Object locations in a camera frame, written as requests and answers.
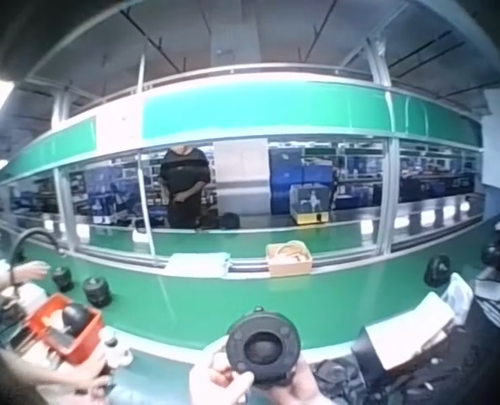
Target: green panel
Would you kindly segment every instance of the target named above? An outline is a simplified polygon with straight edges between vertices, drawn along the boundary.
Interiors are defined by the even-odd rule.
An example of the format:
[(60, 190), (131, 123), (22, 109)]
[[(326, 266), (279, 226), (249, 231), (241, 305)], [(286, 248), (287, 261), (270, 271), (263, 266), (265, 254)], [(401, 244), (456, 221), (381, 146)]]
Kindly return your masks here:
[(392, 94), (395, 131), (427, 136), (425, 102), (411, 95)]
[[(269, 243), (302, 240), (315, 255), (360, 247), (362, 236), (359, 224), (329, 227), (296, 228), (275, 232), (249, 233), (154, 233), (156, 255), (169, 257), (175, 253), (209, 253), (226, 251), (234, 258), (262, 258)], [(110, 230), (109, 234), (90, 230), (90, 246), (118, 251), (142, 252), (132, 241), (132, 232)]]
[(473, 127), (466, 118), (440, 105), (426, 103), (426, 106), (430, 138), (481, 146), (481, 140), (477, 139)]
[(469, 118), (412, 95), (393, 94), (392, 100), (395, 130), (402, 136), (481, 147), (480, 125)]
[(94, 118), (89, 118), (23, 149), (0, 171), (0, 181), (25, 173), (31, 175), (46, 169), (46, 166), (57, 167), (61, 160), (94, 152), (95, 149)]
[(205, 129), (285, 126), (391, 129), (380, 90), (345, 84), (252, 82), (151, 96), (144, 104), (142, 136), (150, 141)]
[[(81, 283), (89, 276), (107, 278), (114, 294), (104, 308), (105, 321), (126, 332), (188, 348), (203, 348), (256, 305), (280, 311), (299, 329), (305, 348), (350, 341), (369, 323), (409, 310), (428, 292), (422, 277), (427, 260), (449, 255), (455, 271), (472, 279), (481, 269), (479, 251), (492, 232), (483, 224), (452, 240), (410, 255), (333, 273), (299, 278), (225, 280), (177, 278), (105, 267), (34, 245), (29, 259), (69, 266), (76, 288), (69, 293), (85, 303)], [(50, 279), (42, 286), (56, 290)]]

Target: speaker driver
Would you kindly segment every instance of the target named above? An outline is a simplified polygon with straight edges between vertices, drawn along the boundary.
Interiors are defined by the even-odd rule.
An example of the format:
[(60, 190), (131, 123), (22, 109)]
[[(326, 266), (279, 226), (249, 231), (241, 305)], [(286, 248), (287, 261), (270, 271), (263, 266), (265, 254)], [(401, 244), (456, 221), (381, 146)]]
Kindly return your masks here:
[(300, 336), (285, 316), (258, 307), (229, 328), (225, 346), (239, 373), (251, 371), (258, 386), (286, 386), (300, 356)]

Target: cardboard box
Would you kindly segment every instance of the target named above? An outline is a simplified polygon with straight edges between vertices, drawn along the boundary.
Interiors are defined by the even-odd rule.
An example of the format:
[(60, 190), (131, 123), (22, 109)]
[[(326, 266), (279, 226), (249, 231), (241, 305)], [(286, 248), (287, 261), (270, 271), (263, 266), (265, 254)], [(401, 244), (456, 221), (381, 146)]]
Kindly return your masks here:
[(291, 277), (310, 274), (313, 265), (313, 258), (307, 247), (307, 260), (285, 263), (278, 263), (272, 260), (272, 258), (276, 256), (277, 251), (284, 246), (285, 244), (283, 243), (273, 243), (266, 246), (266, 262), (268, 263), (268, 271), (270, 272), (271, 277)]

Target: green workbench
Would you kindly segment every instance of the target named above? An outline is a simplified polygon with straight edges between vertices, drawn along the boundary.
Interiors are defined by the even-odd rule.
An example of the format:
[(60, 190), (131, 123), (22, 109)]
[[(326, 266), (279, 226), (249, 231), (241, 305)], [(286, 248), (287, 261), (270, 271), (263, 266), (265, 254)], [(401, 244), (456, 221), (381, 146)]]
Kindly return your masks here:
[[(450, 256), (454, 270), (472, 278), (480, 269), (473, 251), (480, 250), (492, 226), (493, 222), (480, 224), (445, 242), (386, 261), (299, 278), (177, 278), (61, 258), (31, 243), (24, 253), (53, 267), (69, 266), (77, 284), (69, 295), (77, 301), (85, 302), (80, 282), (89, 276), (106, 277), (115, 299), (104, 309), (105, 321), (144, 338), (202, 348), (261, 305), (291, 318), (305, 348), (318, 348), (350, 341), (363, 325), (414, 307), (428, 292), (422, 275), (432, 255)], [(3, 234), (5, 246), (7, 238)], [(41, 285), (49, 293), (56, 290), (51, 280)]]
[[(262, 258), (269, 243), (302, 240), (314, 253), (329, 253), (362, 245), (360, 224), (334, 224), (326, 227), (293, 227), (285, 230), (253, 232), (154, 232), (157, 256), (169, 257), (175, 253), (209, 253), (226, 251), (234, 258)], [(130, 230), (90, 228), (92, 247), (116, 251), (136, 251)], [(140, 246), (141, 251), (148, 250)]]

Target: green wall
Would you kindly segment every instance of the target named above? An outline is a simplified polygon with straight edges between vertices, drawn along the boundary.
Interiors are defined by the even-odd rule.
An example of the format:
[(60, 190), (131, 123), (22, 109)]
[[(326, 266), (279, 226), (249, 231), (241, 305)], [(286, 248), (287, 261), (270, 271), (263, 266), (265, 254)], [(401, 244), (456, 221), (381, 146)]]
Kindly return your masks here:
[[(392, 93), (389, 109), (386, 92), (381, 89), (263, 79), (159, 93), (163, 90), (169, 86), (144, 93), (142, 133), (129, 142), (132, 148), (173, 142), (173, 136), (183, 133), (201, 140), (241, 132), (283, 135), (301, 127), (305, 133), (422, 137), (432, 142), (481, 146), (477, 123), (414, 95)], [(92, 116), (26, 147), (0, 171), (0, 182), (57, 167), (61, 161), (77, 162), (112, 150), (98, 150)]]

